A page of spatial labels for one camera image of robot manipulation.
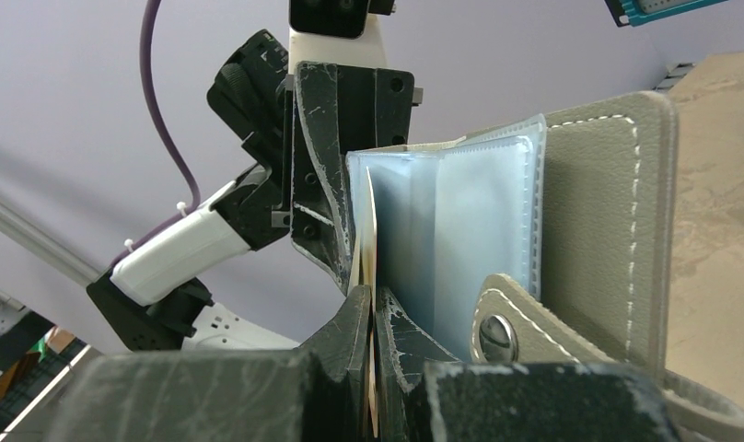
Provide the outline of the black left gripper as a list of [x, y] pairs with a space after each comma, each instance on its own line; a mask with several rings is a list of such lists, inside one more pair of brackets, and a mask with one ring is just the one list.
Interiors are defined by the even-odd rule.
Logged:
[[353, 255], [348, 153], [405, 144], [423, 90], [412, 73], [301, 62], [287, 78], [280, 204], [293, 247], [346, 292]]

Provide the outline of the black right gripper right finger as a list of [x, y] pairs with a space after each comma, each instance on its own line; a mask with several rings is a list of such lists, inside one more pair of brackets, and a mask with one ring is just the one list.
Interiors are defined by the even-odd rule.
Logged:
[[653, 382], [607, 363], [459, 361], [377, 290], [382, 441], [678, 441]]

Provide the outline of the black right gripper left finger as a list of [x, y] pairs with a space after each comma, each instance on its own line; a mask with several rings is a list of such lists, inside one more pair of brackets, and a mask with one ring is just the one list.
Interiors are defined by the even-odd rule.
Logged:
[[297, 348], [103, 356], [80, 374], [51, 441], [368, 441], [372, 291], [356, 286]]

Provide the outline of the grey card holder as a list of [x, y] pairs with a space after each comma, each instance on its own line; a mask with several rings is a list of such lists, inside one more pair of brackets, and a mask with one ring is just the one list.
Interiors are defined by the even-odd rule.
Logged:
[[378, 284], [450, 355], [489, 362], [500, 320], [512, 361], [635, 366], [686, 439], [744, 441], [743, 408], [665, 366], [678, 152], [644, 91], [346, 164]]

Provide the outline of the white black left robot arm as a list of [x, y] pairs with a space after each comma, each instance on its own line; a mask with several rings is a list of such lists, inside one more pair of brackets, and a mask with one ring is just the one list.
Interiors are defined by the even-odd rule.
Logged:
[[380, 29], [356, 39], [261, 30], [207, 92], [253, 164], [151, 238], [128, 246], [87, 293], [131, 351], [289, 348], [213, 299], [200, 274], [281, 238], [341, 290], [355, 283], [347, 155], [402, 145], [412, 74], [388, 65]]

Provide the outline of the single orange credit card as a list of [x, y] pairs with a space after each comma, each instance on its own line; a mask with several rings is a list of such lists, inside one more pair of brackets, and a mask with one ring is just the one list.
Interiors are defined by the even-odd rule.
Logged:
[[373, 181], [369, 167], [360, 173], [359, 217], [356, 227], [356, 244], [360, 251], [361, 284], [370, 289], [369, 332], [367, 334], [368, 359], [366, 363], [366, 405], [371, 427], [371, 440], [379, 436], [378, 394], [376, 375], [376, 331], [377, 311], [377, 262], [378, 227]]

